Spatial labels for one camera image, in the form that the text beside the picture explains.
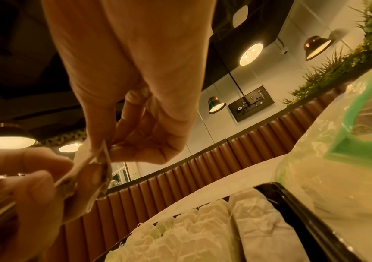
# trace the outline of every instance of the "hand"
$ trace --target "hand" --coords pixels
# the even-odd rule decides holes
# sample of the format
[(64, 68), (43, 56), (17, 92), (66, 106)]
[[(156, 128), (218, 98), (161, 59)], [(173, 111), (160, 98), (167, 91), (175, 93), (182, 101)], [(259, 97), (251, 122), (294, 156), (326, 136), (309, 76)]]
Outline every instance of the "hand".
[(183, 150), (198, 111), (215, 2), (42, 0), (93, 149), (106, 139), (112, 161), (155, 164)]
[(56, 239), (64, 220), (85, 213), (84, 205), (99, 186), (93, 183), (97, 170), (88, 166), (78, 177), (78, 189), (70, 198), (72, 206), (64, 215), (64, 199), (54, 182), (71, 170), (73, 162), (47, 148), (0, 150), (0, 175), (25, 173), (24, 177), (0, 179), (0, 189), (10, 178), (17, 182), (13, 195), (19, 227), (0, 245), (0, 262), (24, 262), (48, 248)]

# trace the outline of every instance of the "green plant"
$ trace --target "green plant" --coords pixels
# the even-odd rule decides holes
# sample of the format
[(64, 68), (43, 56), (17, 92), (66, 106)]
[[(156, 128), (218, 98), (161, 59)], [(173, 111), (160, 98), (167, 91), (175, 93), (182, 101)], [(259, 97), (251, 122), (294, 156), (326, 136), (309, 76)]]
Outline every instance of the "green plant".
[(372, 57), (372, 0), (363, 1), (365, 9), (362, 11), (354, 10), (360, 12), (363, 17), (363, 21), (358, 27), (365, 32), (364, 42), (346, 55), (342, 55), (342, 51), (334, 51), (321, 66), (308, 70), (304, 76), (306, 83), (298, 89), (289, 92), (293, 98), (284, 98), (282, 103), (290, 105), (298, 102), (324, 88), (341, 75), (350, 72), (356, 65), (362, 64)]

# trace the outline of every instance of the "white wall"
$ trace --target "white wall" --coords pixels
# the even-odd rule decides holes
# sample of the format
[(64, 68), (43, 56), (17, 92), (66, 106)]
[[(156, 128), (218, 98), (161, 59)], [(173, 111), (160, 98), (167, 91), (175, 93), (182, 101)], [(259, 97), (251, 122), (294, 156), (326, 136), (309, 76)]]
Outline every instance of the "white wall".
[[(239, 123), (235, 121), (227, 107), (209, 115), (207, 102), (211, 96), (217, 96), (227, 104), (242, 96), (230, 76), (224, 76), (202, 91), (199, 106), (201, 117), (196, 119), (185, 150), (165, 165), (138, 163), (141, 175), (150, 174), (181, 161), (284, 109), (286, 105), (280, 101), (283, 98), (290, 98), (288, 92), (305, 83), (303, 76), (308, 69), (320, 65), (334, 50), (347, 53), (362, 43), (364, 33), (356, 27), (362, 18), (359, 12), (349, 6), (363, 9), (362, 0), (295, 0), (279, 34), (280, 39), (289, 47), (288, 54), (281, 54), (279, 42), (272, 43), (254, 62), (247, 66), (239, 66), (231, 72), (245, 94), (263, 85), (275, 103)], [(303, 49), (305, 41), (314, 35), (328, 38), (332, 32), (342, 40), (337, 41), (323, 54), (306, 62)]]

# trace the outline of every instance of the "tufted booth backrest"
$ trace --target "tufted booth backrest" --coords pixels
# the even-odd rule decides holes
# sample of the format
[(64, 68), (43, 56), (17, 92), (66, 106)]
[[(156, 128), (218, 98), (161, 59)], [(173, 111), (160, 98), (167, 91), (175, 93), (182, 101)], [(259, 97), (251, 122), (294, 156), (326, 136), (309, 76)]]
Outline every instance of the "tufted booth backrest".
[(41, 261), (92, 262), (174, 202), (243, 168), (287, 154), (339, 94), (332, 89), (161, 173), (117, 187), (97, 199), (89, 213), (65, 224)]

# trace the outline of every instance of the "security camera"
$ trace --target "security camera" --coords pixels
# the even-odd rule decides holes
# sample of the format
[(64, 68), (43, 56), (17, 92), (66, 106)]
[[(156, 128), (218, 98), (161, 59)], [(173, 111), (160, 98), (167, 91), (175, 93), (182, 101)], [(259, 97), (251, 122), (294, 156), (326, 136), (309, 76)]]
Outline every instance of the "security camera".
[(287, 54), (288, 52), (289, 52), (289, 48), (287, 46), (282, 47), (281, 49), (282, 54)]

